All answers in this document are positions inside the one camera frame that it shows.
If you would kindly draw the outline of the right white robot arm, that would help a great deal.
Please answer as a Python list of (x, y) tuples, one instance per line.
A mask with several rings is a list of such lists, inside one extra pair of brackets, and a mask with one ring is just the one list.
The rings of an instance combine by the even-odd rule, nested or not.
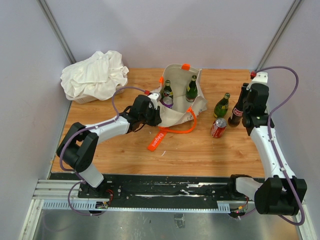
[(254, 201), (259, 214), (295, 216), (307, 191), (307, 183), (290, 169), (276, 138), (275, 125), (266, 113), (269, 87), (262, 83), (244, 83), (236, 110), (242, 111), (242, 125), (254, 142), (264, 169), (260, 183), (249, 175), (233, 174), (226, 188), (227, 196), (243, 196)]

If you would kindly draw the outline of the beige canvas tote bag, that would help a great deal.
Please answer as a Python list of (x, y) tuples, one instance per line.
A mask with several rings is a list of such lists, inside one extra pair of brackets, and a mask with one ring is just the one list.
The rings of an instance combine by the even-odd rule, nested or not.
[[(195, 86), (197, 94), (195, 99), (188, 101), (186, 98), (187, 87), (196, 76)], [(164, 90), (165, 81), (170, 81), (173, 90), (173, 103), (166, 104), (164, 100), (159, 102), (161, 123), (158, 125), (159, 132), (151, 141), (147, 149), (154, 151), (164, 139), (167, 133), (188, 134), (193, 131), (197, 125), (198, 115), (207, 110), (207, 100), (201, 89), (202, 69), (191, 67), (189, 64), (171, 64), (168, 65), (159, 79), (159, 87), (154, 92)], [(173, 130), (172, 127), (193, 120), (193, 125), (187, 130)]]

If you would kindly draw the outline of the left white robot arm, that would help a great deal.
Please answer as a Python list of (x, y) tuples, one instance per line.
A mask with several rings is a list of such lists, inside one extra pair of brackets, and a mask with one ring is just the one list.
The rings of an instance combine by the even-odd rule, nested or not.
[(156, 127), (162, 120), (158, 102), (161, 94), (138, 95), (133, 105), (115, 117), (96, 124), (74, 123), (57, 148), (56, 154), (90, 187), (96, 198), (107, 193), (104, 176), (93, 164), (97, 146), (113, 137), (137, 132), (145, 125)]

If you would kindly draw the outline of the green bottle front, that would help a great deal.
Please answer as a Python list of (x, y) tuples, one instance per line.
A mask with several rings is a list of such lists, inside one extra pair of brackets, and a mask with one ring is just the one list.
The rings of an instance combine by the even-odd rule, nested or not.
[(223, 98), (215, 105), (213, 116), (215, 118), (224, 118), (229, 109), (230, 93), (225, 93)]

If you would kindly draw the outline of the red cola can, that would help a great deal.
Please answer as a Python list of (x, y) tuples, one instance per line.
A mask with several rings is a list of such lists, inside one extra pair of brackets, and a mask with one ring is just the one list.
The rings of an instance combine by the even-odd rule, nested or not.
[(210, 134), (213, 138), (220, 138), (227, 127), (227, 121), (224, 118), (217, 118), (212, 124)]

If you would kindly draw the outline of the dark cola glass bottle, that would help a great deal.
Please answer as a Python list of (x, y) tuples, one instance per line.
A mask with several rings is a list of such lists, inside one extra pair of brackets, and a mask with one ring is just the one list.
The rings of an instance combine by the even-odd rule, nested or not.
[(228, 124), (231, 127), (237, 127), (240, 124), (243, 116), (243, 99), (247, 94), (247, 83), (244, 83), (241, 87), (241, 92), (237, 103), (232, 109), (231, 116), (228, 118)]

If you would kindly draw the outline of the purple soda can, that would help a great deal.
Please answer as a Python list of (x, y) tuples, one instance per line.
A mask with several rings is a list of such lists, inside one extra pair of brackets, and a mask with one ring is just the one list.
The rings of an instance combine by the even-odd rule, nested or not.
[(174, 102), (173, 102), (173, 99), (170, 97), (170, 96), (165, 96), (163, 99), (162, 99), (162, 104), (171, 109), (174, 105)]

